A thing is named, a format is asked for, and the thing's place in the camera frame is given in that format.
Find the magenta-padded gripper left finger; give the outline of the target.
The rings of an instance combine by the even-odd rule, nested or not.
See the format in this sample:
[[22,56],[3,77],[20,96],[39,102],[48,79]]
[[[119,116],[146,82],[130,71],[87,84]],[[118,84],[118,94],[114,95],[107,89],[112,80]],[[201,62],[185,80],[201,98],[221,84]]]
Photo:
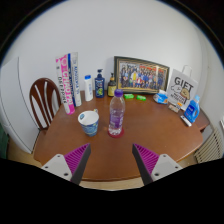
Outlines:
[[56,154],[42,166],[42,169],[79,185],[90,154],[91,146],[87,143],[66,155]]

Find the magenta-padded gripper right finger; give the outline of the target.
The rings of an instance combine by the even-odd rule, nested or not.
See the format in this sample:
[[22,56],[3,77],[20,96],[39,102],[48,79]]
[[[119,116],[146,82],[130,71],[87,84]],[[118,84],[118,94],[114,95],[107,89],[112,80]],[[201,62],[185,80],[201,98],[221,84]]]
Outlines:
[[182,169],[167,154],[158,155],[139,144],[132,146],[132,154],[135,157],[144,185],[148,185]]

